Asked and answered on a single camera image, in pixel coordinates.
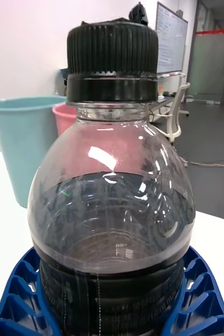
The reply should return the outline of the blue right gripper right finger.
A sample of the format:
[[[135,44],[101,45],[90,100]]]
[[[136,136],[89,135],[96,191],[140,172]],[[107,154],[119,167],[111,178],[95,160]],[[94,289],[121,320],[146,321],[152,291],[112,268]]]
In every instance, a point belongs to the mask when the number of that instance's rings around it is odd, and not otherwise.
[[[161,335],[223,335],[224,301],[209,266],[189,247],[175,306]]]

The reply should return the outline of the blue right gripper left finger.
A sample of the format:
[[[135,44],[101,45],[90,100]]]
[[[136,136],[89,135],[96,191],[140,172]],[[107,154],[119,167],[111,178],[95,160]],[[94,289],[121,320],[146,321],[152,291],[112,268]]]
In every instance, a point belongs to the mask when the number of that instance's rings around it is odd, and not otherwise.
[[[0,335],[62,335],[42,293],[34,248],[14,267],[0,300]]]

